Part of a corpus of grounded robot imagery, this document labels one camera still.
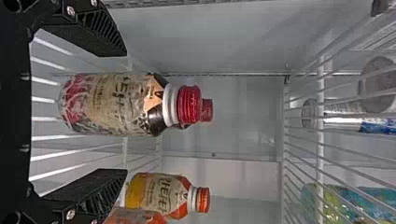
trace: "plastic bottle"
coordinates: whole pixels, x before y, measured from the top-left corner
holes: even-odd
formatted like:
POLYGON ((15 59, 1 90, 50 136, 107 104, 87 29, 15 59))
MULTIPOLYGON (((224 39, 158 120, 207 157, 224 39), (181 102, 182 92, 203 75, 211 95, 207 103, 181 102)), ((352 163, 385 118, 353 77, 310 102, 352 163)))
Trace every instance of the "plastic bottle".
POLYGON ((139 173, 126 191, 125 206, 159 212, 166 218, 182 219, 188 213, 207 213, 208 188, 196 188, 182 175, 139 173))
POLYGON ((114 207, 103 224, 166 224, 166 220, 156 212, 114 207))
POLYGON ((160 135, 174 125, 191 125, 202 114, 197 86, 173 86, 157 74, 78 74, 61 90, 59 109, 78 133, 160 135))
MULTIPOLYGON (((325 103, 330 103, 332 100, 325 100, 325 103)), ((314 117, 317 114, 316 108, 310 105, 316 105, 316 99, 307 99, 302 109, 302 117, 314 117)), ((331 116, 332 114, 364 114, 365 109, 361 106, 360 101, 351 101, 341 104, 328 104, 324 106, 324 116, 331 116)), ((382 119, 382 118, 328 118, 323 120, 327 129, 337 129, 343 131, 352 131, 359 133, 378 133, 378 134, 396 134, 396 119, 382 119)), ((302 119, 304 128, 315 129, 317 121, 315 119, 302 119)))
MULTIPOLYGON (((343 197, 345 200, 354 204, 358 207, 362 212, 366 213, 370 217, 374 218, 378 223, 396 223, 396 216, 384 210, 381 206, 376 205, 367 199, 361 197, 354 191, 351 191, 347 188, 335 185, 326 185, 329 189, 335 191, 338 195, 343 197)), ((389 206, 396 208, 396 191, 393 189, 380 189, 380 188, 366 188, 366 187, 358 187, 364 193, 371 195, 381 202, 388 204, 389 206)), ((315 192, 316 184, 307 184, 302 189, 301 200, 304 204, 304 207, 308 209, 309 215, 315 214, 315 195, 312 192, 315 192)), ((362 216, 361 214, 355 212, 353 209, 344 204, 338 197, 332 195, 332 193, 325 189, 324 190, 324 200, 333 206, 339 213, 344 215, 349 221, 353 223, 371 223, 371 222, 361 222, 362 216)), ((345 224, 346 222, 339 217, 337 213, 335 213, 329 206, 325 206, 323 213, 330 220, 324 220, 325 224, 345 224)))

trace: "red bottle cap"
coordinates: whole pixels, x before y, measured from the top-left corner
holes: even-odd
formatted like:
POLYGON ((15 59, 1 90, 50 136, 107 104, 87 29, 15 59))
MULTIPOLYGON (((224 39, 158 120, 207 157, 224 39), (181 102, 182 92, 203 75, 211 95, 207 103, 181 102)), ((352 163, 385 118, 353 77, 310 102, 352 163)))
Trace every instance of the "red bottle cap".
POLYGON ((177 118, 181 124, 194 124, 201 118, 201 90, 198 86, 182 86, 177 94, 177 118))
POLYGON ((213 119, 213 101, 212 99, 202 100, 201 122, 210 122, 213 119))
POLYGON ((209 188, 198 188, 197 190, 197 213, 208 213, 210 207, 210 190, 209 188))

